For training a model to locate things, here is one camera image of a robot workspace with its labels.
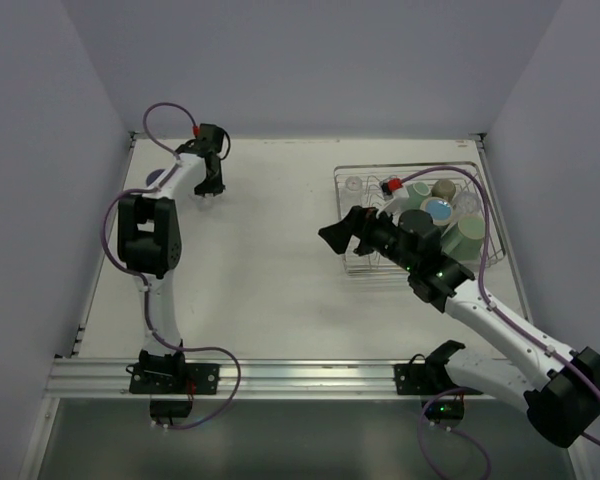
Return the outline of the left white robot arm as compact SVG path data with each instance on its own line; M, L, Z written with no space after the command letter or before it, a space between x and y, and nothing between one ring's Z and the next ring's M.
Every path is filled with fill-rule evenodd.
M193 138L175 149L171 169L152 171L145 188L118 201L117 254L127 270L138 274L145 321L144 345L132 370L133 393L195 391L175 318L173 280L182 255L177 206L190 194L224 192L221 153L229 148L223 128L196 126Z

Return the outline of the purple plastic cup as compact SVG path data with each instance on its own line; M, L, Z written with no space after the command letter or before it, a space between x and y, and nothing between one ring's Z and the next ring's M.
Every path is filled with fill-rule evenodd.
M163 173L164 173L163 169L156 169L156 170L150 172L146 176L146 180L145 180L146 186L152 185Z

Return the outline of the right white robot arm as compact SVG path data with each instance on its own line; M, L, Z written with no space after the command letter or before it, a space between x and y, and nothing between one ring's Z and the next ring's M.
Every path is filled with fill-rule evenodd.
M600 354L552 338L490 294L471 270L443 253L441 231L428 213L407 210L394 219L354 206L318 234L337 254L357 238L360 252L377 252L405 270L421 301L469 327L510 363L497 367L456 346L442 361L451 384L522 410L542 437L561 448L600 416Z

